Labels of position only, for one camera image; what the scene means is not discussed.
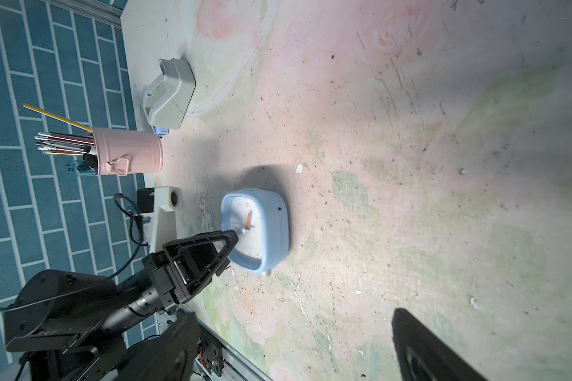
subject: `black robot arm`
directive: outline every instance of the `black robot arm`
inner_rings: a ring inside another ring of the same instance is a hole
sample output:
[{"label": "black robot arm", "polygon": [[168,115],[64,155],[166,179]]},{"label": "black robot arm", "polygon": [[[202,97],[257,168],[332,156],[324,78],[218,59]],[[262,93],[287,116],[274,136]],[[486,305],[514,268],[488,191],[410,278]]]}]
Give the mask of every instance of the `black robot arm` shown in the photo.
[{"label": "black robot arm", "polygon": [[172,315],[195,297],[226,269],[237,240],[234,231],[218,231],[171,241],[118,285],[100,276],[39,272],[3,313],[6,349],[28,353],[33,381],[100,380],[130,357],[122,333],[155,312]]}]

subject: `blue tile wall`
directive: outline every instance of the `blue tile wall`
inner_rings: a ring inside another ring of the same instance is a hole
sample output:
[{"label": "blue tile wall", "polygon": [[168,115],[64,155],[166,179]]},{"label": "blue tile wall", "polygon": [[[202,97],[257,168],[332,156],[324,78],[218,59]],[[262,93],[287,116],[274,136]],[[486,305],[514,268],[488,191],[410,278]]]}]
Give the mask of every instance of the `blue tile wall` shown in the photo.
[{"label": "blue tile wall", "polygon": [[[123,9],[126,1],[106,3]],[[73,127],[23,103],[134,129],[122,32],[40,0],[0,0],[0,306],[42,270],[109,275],[124,264],[135,246],[112,194],[135,197],[144,187],[141,175],[77,177],[71,158],[38,153],[38,131]],[[119,278],[141,269],[137,260]],[[4,351],[1,330],[0,317],[0,372],[21,356]],[[131,345],[156,332],[151,318],[124,337]]]}]

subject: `table surface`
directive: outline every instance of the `table surface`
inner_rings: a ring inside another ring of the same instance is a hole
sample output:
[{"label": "table surface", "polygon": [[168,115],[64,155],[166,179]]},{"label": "table surface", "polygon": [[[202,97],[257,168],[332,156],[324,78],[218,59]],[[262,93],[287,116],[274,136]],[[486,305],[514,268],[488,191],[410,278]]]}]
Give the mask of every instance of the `table surface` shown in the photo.
[{"label": "table surface", "polygon": [[287,200],[288,259],[190,303],[273,379],[399,379],[404,307],[489,379],[572,380],[572,1],[130,0],[121,20],[138,129],[158,58],[196,78],[146,176],[182,188],[179,237],[218,230],[229,191]]}]

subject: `cable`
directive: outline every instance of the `cable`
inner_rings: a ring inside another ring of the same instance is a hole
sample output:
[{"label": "cable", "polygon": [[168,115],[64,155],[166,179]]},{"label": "cable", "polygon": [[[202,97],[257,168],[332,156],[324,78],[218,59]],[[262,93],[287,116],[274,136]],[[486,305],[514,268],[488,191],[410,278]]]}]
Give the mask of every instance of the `cable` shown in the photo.
[{"label": "cable", "polygon": [[199,362],[201,362],[201,365],[204,366],[204,368],[209,371],[208,367],[206,366],[206,364],[204,364],[204,350],[203,349],[199,349]]},{"label": "cable", "polygon": [[132,211],[135,211],[135,203],[129,197],[125,196],[122,193],[115,194],[113,196],[113,199],[114,203],[116,204],[116,207],[120,209],[123,213],[125,213],[125,216],[129,217],[129,239],[132,240],[133,243],[137,245],[148,246],[148,242],[145,243],[138,242],[133,238],[133,222],[136,221],[136,225],[138,226],[138,231],[141,231],[142,230],[141,217],[139,215],[134,215],[133,213],[130,213],[129,211],[123,209],[121,204],[119,204],[119,200],[124,199],[126,201],[129,201],[129,203],[132,205]]},{"label": "cable", "polygon": [[25,368],[25,363],[27,362],[27,359],[29,357],[30,357],[30,352],[26,352],[23,354],[23,357],[21,358],[21,366],[19,367],[19,372],[17,372],[17,376],[15,376],[15,379],[13,381],[19,381],[21,373],[23,373],[23,369]]},{"label": "cable", "polygon": [[[119,200],[119,199],[121,199],[121,198],[122,198],[122,199],[125,199],[125,200],[127,200],[127,201],[129,201],[129,202],[131,203],[132,209],[135,210],[135,203],[134,203],[133,201],[131,201],[127,196],[123,195],[122,193],[117,193],[117,194],[115,194],[115,195],[113,196],[113,198],[114,198],[114,202],[115,202],[116,205],[119,207],[119,209],[120,209],[123,213],[125,213],[129,218],[136,219],[137,221],[141,221],[140,216],[139,216],[137,213],[136,213],[136,215],[134,215],[133,213],[130,213],[130,212],[126,211],[126,210],[123,209],[123,208],[120,206],[120,204],[118,203],[118,200]],[[68,296],[68,295],[73,295],[73,294],[76,294],[76,293],[80,293],[80,292],[89,290],[89,289],[91,289],[91,288],[97,287],[97,286],[99,286],[99,285],[101,285],[101,284],[104,284],[104,282],[108,282],[108,281],[110,281],[111,279],[115,278],[117,275],[121,274],[121,273],[123,272],[123,270],[125,270],[127,267],[129,267],[129,265],[133,262],[133,260],[135,259],[135,257],[138,255],[138,252],[140,251],[140,248],[141,248],[142,246],[145,246],[145,245],[143,245],[143,244],[140,244],[140,242],[144,241],[144,232],[143,232],[143,229],[141,228],[141,224],[138,223],[138,224],[137,224],[137,227],[138,227],[138,234],[140,235],[140,240],[139,240],[139,241],[135,241],[135,240],[134,240],[134,243],[136,244],[136,249],[135,249],[135,251],[133,252],[133,255],[130,256],[129,259],[127,260],[127,262],[125,262],[125,264],[123,264],[123,266],[122,266],[119,270],[117,270],[114,274],[112,274],[111,276],[100,280],[98,283],[94,283],[94,284],[89,285],[89,286],[87,286],[87,287],[79,288],[79,289],[77,289],[77,290],[73,290],[73,291],[70,291],[70,292],[65,293],[65,294],[59,294],[59,295],[55,295],[55,296],[51,296],[51,297],[46,297],[46,298],[44,298],[44,299],[40,299],[39,301],[35,301],[35,302],[31,302],[31,303],[26,303],[26,304],[22,304],[22,305],[17,305],[17,306],[14,306],[14,307],[1,307],[1,308],[0,308],[0,312],[8,312],[8,311],[20,310],[20,309],[24,309],[24,308],[26,308],[26,307],[30,307],[31,305],[40,304],[40,303],[45,303],[45,302],[48,302],[48,301],[52,301],[52,300],[54,300],[54,299],[58,299],[58,298],[60,298],[60,297],[64,297],[64,296]]]}]

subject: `alarm clock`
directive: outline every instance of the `alarm clock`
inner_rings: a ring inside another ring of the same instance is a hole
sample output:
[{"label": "alarm clock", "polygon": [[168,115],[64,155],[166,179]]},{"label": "alarm clock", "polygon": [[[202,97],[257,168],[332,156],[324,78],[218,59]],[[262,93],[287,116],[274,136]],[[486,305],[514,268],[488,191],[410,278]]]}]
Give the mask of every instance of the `alarm clock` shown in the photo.
[{"label": "alarm clock", "polygon": [[244,270],[261,274],[288,256],[288,210],[275,192],[249,188],[226,194],[220,225],[223,231],[236,232],[239,241],[229,260]]}]

